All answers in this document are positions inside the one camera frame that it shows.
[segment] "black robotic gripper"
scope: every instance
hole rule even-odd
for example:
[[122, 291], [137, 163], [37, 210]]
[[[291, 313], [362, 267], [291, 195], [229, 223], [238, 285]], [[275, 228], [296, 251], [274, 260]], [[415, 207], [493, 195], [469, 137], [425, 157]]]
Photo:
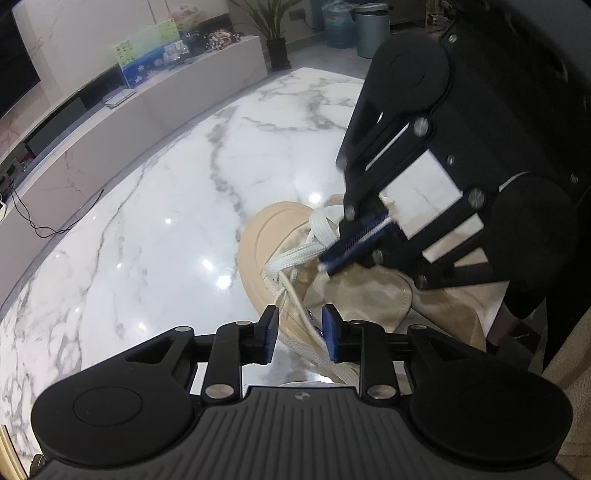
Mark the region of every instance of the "black robotic gripper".
[[[323, 309], [330, 358], [358, 389], [249, 387], [271, 361], [278, 310], [195, 336], [176, 327], [45, 390], [31, 413], [48, 463], [74, 479], [557, 479], [566, 396], [423, 325], [406, 335]], [[404, 362], [412, 394], [394, 370]], [[207, 362], [200, 395], [191, 395]]]

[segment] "marble floor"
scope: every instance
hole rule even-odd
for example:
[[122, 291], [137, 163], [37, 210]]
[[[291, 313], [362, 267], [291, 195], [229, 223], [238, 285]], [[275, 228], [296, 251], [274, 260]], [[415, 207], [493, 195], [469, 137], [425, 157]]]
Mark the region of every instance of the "marble floor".
[[[26, 466], [40, 451], [31, 406], [50, 384], [177, 325], [202, 334], [256, 319], [236, 269], [242, 229], [270, 203], [317, 206], [344, 191], [335, 156], [361, 87], [360, 78], [301, 68], [242, 92], [139, 158], [51, 243], [0, 323], [0, 423]], [[433, 210], [412, 182], [399, 187]], [[501, 291], [487, 294], [483, 318]], [[317, 379], [281, 346], [270, 367], [243, 369], [244, 385]]]

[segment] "white shoelace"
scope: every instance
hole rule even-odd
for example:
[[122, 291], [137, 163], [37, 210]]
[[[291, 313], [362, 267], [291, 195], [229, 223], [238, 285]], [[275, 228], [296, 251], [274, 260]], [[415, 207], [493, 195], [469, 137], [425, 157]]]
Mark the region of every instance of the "white shoelace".
[[[312, 363], [330, 369], [343, 382], [357, 386], [359, 375], [353, 368], [348, 364], [334, 364], [330, 361], [324, 339], [314, 327], [310, 313], [304, 307], [302, 299], [299, 298], [293, 287], [293, 282], [296, 281], [300, 272], [299, 267], [317, 258], [339, 239], [338, 235], [330, 227], [326, 216], [326, 207], [318, 208], [312, 212], [309, 227], [310, 233], [303, 244], [277, 255], [269, 261], [265, 266], [265, 276], [271, 280], [271, 284], [275, 287], [275, 305], [282, 308], [282, 301], [291, 300], [306, 331], [314, 339], [316, 346], [310, 345], [306, 342], [306, 339], [291, 338], [281, 331], [279, 340]], [[292, 269], [289, 278], [284, 272], [288, 268]]]

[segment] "blue water bucket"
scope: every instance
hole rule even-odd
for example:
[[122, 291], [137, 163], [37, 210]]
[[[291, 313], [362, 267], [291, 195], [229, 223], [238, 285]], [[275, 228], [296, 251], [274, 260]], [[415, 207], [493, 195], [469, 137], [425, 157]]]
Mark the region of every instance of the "blue water bucket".
[[356, 25], [351, 16], [353, 5], [332, 2], [322, 7], [326, 39], [331, 48], [355, 46]]

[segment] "plant pot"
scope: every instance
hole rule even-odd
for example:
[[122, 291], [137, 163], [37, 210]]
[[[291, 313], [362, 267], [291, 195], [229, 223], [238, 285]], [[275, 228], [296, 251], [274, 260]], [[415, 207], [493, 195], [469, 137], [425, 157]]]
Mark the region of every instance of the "plant pot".
[[273, 38], [267, 40], [267, 49], [271, 59], [271, 68], [277, 70], [287, 70], [291, 68], [291, 63], [287, 59], [287, 49], [284, 38]]

